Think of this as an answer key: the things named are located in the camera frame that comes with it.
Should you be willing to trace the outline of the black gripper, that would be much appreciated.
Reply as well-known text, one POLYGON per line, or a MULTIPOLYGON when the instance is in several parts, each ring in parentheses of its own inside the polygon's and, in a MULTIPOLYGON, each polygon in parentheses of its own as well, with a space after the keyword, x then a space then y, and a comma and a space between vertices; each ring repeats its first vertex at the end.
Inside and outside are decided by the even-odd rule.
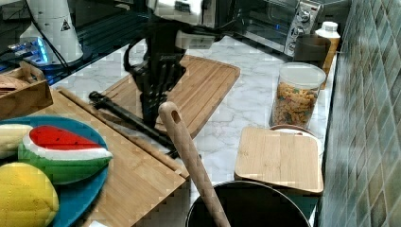
POLYGON ((204 44, 212 44, 217 37, 212 28, 151 18, 133 39, 131 46, 145 39, 148 48, 143 61, 131 67, 131 75, 142 92, 142 116, 147 126, 155 127, 159 107, 167 100, 166 92, 176 85, 185 72, 181 60, 189 46, 184 39, 189 43, 190 39, 195 39, 197 45, 201 40, 204 44))

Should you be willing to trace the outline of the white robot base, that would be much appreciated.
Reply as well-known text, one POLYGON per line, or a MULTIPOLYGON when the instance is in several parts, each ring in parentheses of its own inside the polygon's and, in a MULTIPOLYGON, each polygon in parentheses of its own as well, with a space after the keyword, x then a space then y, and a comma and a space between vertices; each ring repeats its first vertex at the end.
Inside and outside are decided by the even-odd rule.
POLYGON ((33 42, 34 54, 26 60, 37 66, 59 65, 83 56, 67 0, 26 0, 31 25, 20 36, 33 42))

